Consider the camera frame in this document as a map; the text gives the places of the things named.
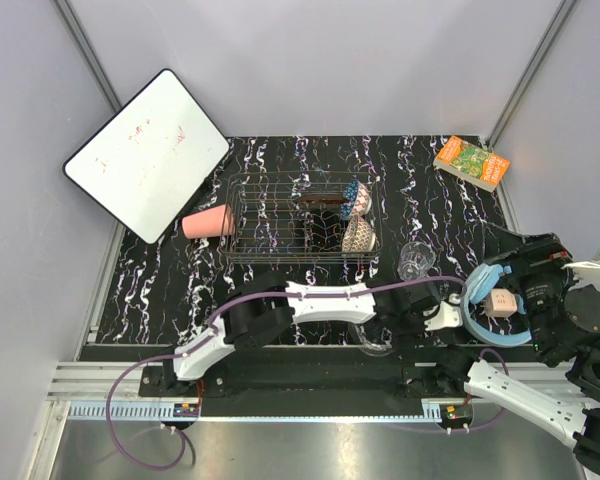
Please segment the black marbled table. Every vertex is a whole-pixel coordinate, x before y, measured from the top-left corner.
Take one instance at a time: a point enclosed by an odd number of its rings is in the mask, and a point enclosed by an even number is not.
[[[199,334],[209,314],[228,293],[271,268],[290,280],[316,285],[364,281],[370,275],[397,279],[402,245],[419,240],[437,254],[433,270],[466,278],[482,260],[488,223],[504,225],[497,195],[445,172],[433,157],[444,136],[254,137],[231,138],[226,168],[216,173],[210,192],[193,211],[225,203],[227,178],[237,172],[332,170],[369,172],[381,177],[384,245],[377,265],[344,271],[326,265],[234,265],[218,252],[218,239],[187,240],[175,228],[155,245],[126,232],[96,343],[183,344]],[[467,138],[474,143],[476,138]],[[485,321],[496,331],[516,331],[503,321]],[[423,344],[466,343],[463,329]],[[344,325],[305,324],[280,337],[285,345],[345,344]]]

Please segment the whiteboard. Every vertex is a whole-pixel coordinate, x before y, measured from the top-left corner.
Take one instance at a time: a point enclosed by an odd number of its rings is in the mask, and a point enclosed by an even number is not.
[[[63,168],[142,240],[154,243],[228,150],[178,77],[163,70]]]

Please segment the glass cup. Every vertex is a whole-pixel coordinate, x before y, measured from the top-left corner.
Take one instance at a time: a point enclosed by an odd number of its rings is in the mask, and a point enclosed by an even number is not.
[[[409,242],[400,251],[398,276],[403,281],[426,277],[435,261],[436,254],[429,245],[422,242]]]

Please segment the cable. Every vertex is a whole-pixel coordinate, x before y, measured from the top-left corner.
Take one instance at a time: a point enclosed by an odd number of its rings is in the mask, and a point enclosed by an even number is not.
[[[509,375],[509,368],[507,367],[506,362],[504,361],[504,358],[502,358],[502,355],[500,355],[496,350],[494,350],[493,348],[483,348],[482,351],[480,352],[480,359],[484,359],[484,355],[486,353],[490,353],[491,355],[493,355],[494,357],[496,357],[498,359],[498,361],[500,362],[500,365],[502,365],[502,370],[504,371],[505,375]],[[504,408],[500,409],[500,411],[498,413],[496,413],[494,415],[494,417],[489,420],[486,423],[483,423],[482,425],[478,425],[476,427],[471,427],[470,431],[471,432],[479,432],[481,430],[486,430],[489,427],[492,427],[493,425],[495,425],[496,423],[498,423],[500,421],[500,419],[502,418],[502,416],[506,413],[506,410]],[[411,433],[422,433],[422,434],[434,434],[434,435],[439,435],[439,434],[444,434],[444,435],[449,435],[449,434],[457,434],[457,433],[464,433],[466,434],[467,432],[465,430],[442,430],[440,428],[436,429],[436,430],[424,430],[421,428],[412,428],[412,427],[404,427],[402,425],[386,425],[387,427],[393,428],[395,430],[402,430],[403,432],[411,432]]]
[[[138,440],[141,437],[144,437],[147,433],[150,432],[154,432],[157,430],[163,430],[163,425],[154,425],[152,427],[149,428],[145,428],[143,430],[140,430],[139,432],[135,433],[131,438],[129,438],[128,440],[125,441],[125,443],[127,445],[131,445],[132,443],[134,443],[136,440]],[[88,460],[86,458],[86,455],[84,454],[84,449],[82,448],[83,442],[80,440],[82,438],[82,430],[80,430],[80,432],[78,433],[78,439],[77,439],[77,451],[78,451],[78,458],[80,458],[80,461],[82,463],[84,463],[85,465],[88,466],[95,466],[98,465],[102,462],[106,462],[107,460],[109,460],[111,457],[120,454],[120,451],[117,448],[114,448],[113,450],[111,450],[109,453],[107,453],[106,455],[98,458],[97,460]],[[193,462],[195,462],[196,459],[196,452],[195,449],[193,448],[193,443],[191,442],[191,439],[189,437],[187,437],[185,435],[185,441],[187,442],[187,445],[189,446],[189,449],[191,450],[191,455],[193,457]]]
[[[350,293],[307,293],[304,298],[349,298],[349,297],[355,298],[355,297],[361,297],[363,295],[367,295],[369,293],[372,293],[372,294],[373,293],[381,293],[381,292],[386,292],[386,291],[393,290],[396,288],[412,287],[415,285],[422,285],[424,283],[433,283],[433,282],[457,283],[458,285],[460,285],[462,287],[460,296],[463,296],[467,292],[466,284],[459,278],[451,277],[451,276],[447,276],[447,275],[439,275],[439,276],[435,276],[435,277],[424,277],[424,278],[418,278],[415,280],[409,280],[409,281],[405,281],[405,282],[392,283],[390,285],[383,285],[380,287],[367,288],[365,290],[360,290],[357,292],[350,292]],[[218,327],[215,325],[215,321],[218,318],[220,318],[220,316],[223,313],[227,312],[231,308],[233,308],[236,305],[239,305],[241,303],[249,302],[251,300],[258,300],[261,298],[303,298],[303,296],[301,293],[291,293],[291,292],[259,292],[259,293],[252,293],[250,295],[242,295],[242,296],[236,297],[233,300],[218,307],[211,314],[211,316],[209,317],[209,320],[207,321],[208,328],[211,329],[211,331],[214,335],[217,335]],[[129,375],[136,368],[141,367],[142,365],[145,365],[147,363],[162,362],[163,360],[175,360],[180,357],[185,357],[185,356],[191,355],[195,351],[202,348],[202,346],[204,346],[208,342],[210,342],[212,338],[213,338],[213,336],[210,335],[210,336],[202,339],[200,341],[200,343],[197,343],[196,345],[194,345],[193,347],[191,347],[189,350],[187,350],[184,353],[156,355],[155,357],[150,357],[150,358],[146,358],[144,360],[140,360],[139,362],[134,363],[129,368],[127,368],[124,372],[122,372],[122,374],[113,382],[113,385],[111,386],[111,390],[109,390],[109,393],[107,394],[107,402],[105,405],[105,415],[106,415],[106,419],[107,419],[107,426],[109,427],[109,436],[111,437],[111,440],[113,441],[114,445],[116,446],[116,448],[118,449],[120,454],[123,457],[125,457],[127,460],[129,460],[132,463],[135,463],[136,465],[138,465],[140,467],[146,468],[148,470],[153,470],[156,472],[169,470],[170,468],[175,467],[180,462],[180,460],[182,459],[182,457],[184,455],[185,448],[186,448],[185,447],[186,435],[184,435],[180,430],[176,430],[178,432],[178,434],[180,435],[180,439],[182,440],[182,449],[181,449],[178,457],[173,462],[171,462],[167,465],[152,465],[150,463],[145,463],[142,460],[138,460],[133,455],[131,455],[129,452],[127,452],[127,450],[125,450],[124,446],[122,445],[122,443],[120,442],[120,440],[118,440],[118,437],[116,436],[116,432],[113,427],[113,420],[111,419],[111,402],[113,401],[113,395],[114,395],[116,389],[118,388],[118,386],[120,385],[120,383],[122,383],[122,380],[124,380],[126,378],[126,376]]]

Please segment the metal wire rack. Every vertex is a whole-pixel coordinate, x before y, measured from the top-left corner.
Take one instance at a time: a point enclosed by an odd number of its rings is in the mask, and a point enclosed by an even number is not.
[[[370,251],[342,251],[348,221],[338,197],[357,179],[371,195],[364,220],[376,241]],[[375,175],[362,172],[241,173],[229,178],[227,205],[236,225],[221,252],[237,264],[370,262],[382,248]]]

